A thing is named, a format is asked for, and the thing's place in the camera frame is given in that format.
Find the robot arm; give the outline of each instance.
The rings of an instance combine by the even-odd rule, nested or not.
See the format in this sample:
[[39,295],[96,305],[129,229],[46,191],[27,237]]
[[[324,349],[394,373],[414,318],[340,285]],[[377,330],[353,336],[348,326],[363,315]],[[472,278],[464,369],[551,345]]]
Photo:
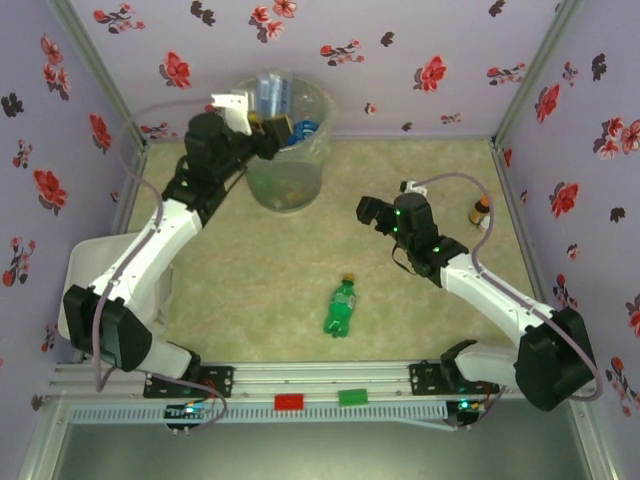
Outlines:
[[222,203],[227,194],[225,182],[255,155],[273,159],[289,139],[291,126],[286,117],[250,125],[244,97],[217,95],[214,102],[232,110],[233,129],[215,113],[194,117],[185,135],[187,155],[178,162],[175,176],[162,193],[161,218],[156,210],[113,266],[89,287],[73,285],[64,295],[67,325],[60,331],[68,332],[74,347],[93,354],[93,317],[100,296],[109,287],[100,316],[100,355],[124,371],[197,381],[199,356],[157,335],[157,312],[149,309],[152,288]]
[[571,308],[555,311],[518,292],[474,265],[469,250],[440,235],[426,189],[403,182],[393,204],[363,197],[357,208],[365,225],[391,236],[415,272],[454,293],[492,320],[514,343],[487,347],[475,340],[455,345],[441,356],[443,377],[453,389],[464,380],[517,386],[533,405],[549,411],[593,379],[589,367],[545,320],[559,326],[593,361],[582,317]]

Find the gray floor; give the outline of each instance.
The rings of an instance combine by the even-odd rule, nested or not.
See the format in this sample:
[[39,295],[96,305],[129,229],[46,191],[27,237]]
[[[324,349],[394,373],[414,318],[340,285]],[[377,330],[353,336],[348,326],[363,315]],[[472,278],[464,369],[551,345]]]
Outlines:
[[568,407],[503,401],[472,432],[398,423],[72,426],[57,480],[590,479]]

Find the green plastic bottle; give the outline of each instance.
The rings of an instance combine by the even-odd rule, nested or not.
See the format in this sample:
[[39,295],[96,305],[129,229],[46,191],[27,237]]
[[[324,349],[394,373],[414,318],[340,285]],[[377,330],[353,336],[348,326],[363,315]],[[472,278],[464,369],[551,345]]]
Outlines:
[[347,273],[342,277],[342,285],[336,288],[331,295],[329,314],[324,321],[324,333],[329,333],[333,338],[346,337],[349,333],[349,320],[356,306],[356,292],[353,284],[356,276]]

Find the clear plastic container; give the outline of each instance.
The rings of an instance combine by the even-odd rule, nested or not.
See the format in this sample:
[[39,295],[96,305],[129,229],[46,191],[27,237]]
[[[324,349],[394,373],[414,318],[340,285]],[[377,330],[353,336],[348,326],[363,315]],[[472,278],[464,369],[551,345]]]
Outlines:
[[[237,88],[254,90],[256,79],[242,82]],[[307,138],[282,149],[273,160],[254,158],[248,164],[246,175],[249,189],[258,203],[283,213],[306,207],[320,193],[322,164],[329,155],[337,114],[329,94],[307,80],[294,77],[292,94],[292,124],[311,120],[318,124],[317,131],[307,132]]]

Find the beige carpet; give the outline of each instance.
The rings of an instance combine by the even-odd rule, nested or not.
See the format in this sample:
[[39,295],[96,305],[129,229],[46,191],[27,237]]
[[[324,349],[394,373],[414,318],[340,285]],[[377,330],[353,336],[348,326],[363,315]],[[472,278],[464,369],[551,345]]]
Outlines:
[[[154,146],[145,178],[164,188],[183,153],[182,145]],[[464,300],[398,268],[393,241],[356,220],[361,196],[392,202],[401,180],[449,171],[475,175],[490,189],[496,226],[481,261],[530,295],[486,141],[334,142],[320,196],[297,213],[270,212],[244,180],[237,185],[173,262],[176,297],[165,337],[205,361],[414,360],[437,358],[467,338],[508,345]],[[479,196],[456,179],[428,195],[441,233],[470,249],[481,237],[467,220]],[[141,191],[130,231],[140,230],[153,208]],[[358,303],[349,336],[334,339],[322,323],[345,272],[357,275]]]

